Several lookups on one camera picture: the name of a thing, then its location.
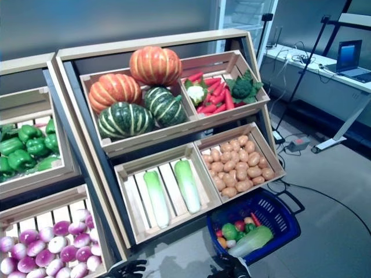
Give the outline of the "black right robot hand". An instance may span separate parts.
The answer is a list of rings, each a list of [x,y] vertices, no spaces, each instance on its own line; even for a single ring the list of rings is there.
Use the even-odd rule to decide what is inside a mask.
[[[236,257],[229,254],[221,254],[220,260],[224,265],[223,270],[218,270],[216,273],[208,275],[207,278],[248,278],[251,277],[247,267]]]

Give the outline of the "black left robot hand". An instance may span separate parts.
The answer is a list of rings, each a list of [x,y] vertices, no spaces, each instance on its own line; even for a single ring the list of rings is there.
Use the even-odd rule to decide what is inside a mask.
[[[133,261],[119,261],[109,269],[104,277],[133,277],[141,278],[146,270],[146,259],[138,259]]]

